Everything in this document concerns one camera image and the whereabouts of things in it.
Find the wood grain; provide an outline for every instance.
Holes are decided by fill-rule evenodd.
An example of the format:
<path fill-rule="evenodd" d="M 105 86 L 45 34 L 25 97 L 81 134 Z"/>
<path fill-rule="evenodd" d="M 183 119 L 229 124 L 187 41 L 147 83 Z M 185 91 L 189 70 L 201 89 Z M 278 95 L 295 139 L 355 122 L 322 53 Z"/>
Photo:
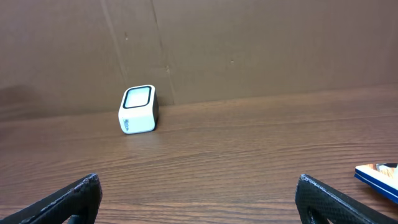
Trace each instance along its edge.
<path fill-rule="evenodd" d="M 299 223 L 300 174 L 398 219 L 354 167 L 396 162 L 398 85 L 160 109 L 124 135 L 117 112 L 0 123 L 0 217 L 90 172 L 97 223 Z"/>

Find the brown cardboard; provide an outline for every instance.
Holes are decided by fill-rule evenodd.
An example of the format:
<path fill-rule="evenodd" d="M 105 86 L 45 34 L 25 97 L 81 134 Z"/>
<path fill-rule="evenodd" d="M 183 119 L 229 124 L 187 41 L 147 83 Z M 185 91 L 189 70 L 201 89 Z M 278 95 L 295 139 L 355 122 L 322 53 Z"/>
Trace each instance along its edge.
<path fill-rule="evenodd" d="M 57 115 L 118 110 L 143 84 L 171 105 L 398 82 L 397 11 L 393 0 L 0 1 L 0 89 L 25 86 Z"/>
<path fill-rule="evenodd" d="M 397 82 L 397 1 L 155 0 L 176 103 Z"/>
<path fill-rule="evenodd" d="M 31 86 L 51 115 L 118 109 L 126 85 L 97 1 L 2 1 L 0 11 L 0 88 Z"/>
<path fill-rule="evenodd" d="M 174 103 L 167 62 L 151 1 L 103 1 L 116 38 L 127 86 L 154 85 L 160 105 Z"/>

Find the small white box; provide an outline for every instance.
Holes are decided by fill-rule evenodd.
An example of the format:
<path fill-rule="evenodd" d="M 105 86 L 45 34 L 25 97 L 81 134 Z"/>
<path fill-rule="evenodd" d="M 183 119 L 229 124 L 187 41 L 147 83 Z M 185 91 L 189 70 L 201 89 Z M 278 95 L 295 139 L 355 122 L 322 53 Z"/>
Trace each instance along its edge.
<path fill-rule="evenodd" d="M 153 131 L 159 115 L 156 90 L 152 85 L 135 86 L 124 92 L 119 122 L 126 134 Z"/>

